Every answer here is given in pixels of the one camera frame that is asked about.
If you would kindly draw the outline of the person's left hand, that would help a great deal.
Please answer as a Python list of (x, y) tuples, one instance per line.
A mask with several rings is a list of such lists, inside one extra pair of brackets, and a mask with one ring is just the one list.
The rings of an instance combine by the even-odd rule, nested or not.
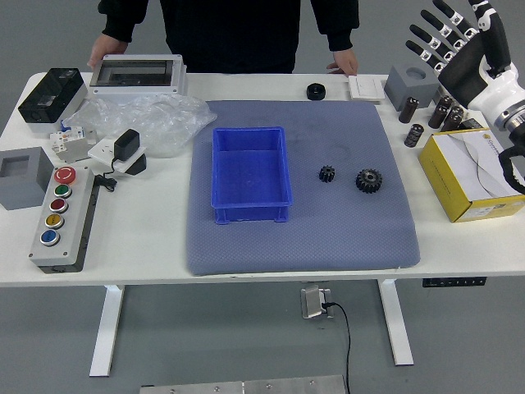
[(353, 49), (335, 51), (332, 55), (333, 62), (326, 66), (331, 74), (345, 74), (346, 76), (358, 74), (358, 60)]

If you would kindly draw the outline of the person's right hand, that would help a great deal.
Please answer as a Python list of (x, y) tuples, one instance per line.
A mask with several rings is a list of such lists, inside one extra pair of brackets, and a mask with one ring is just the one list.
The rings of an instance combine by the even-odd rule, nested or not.
[(94, 69), (95, 66), (108, 54), (123, 54), (128, 43), (114, 39), (106, 34), (100, 34), (94, 41), (87, 65)]

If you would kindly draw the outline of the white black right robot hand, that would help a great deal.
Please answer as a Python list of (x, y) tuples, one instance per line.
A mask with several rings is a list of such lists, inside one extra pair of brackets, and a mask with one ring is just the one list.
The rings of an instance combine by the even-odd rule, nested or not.
[(499, 129), (515, 131), (524, 126), (524, 88), (511, 61), (504, 25), (488, 1), (469, 4), (477, 18), (468, 22), (444, 1), (434, 1), (447, 22), (428, 10), (421, 16), (440, 34), (417, 25), (410, 31), (423, 45), (406, 42), (436, 73), (445, 90), (464, 108), (482, 112)]

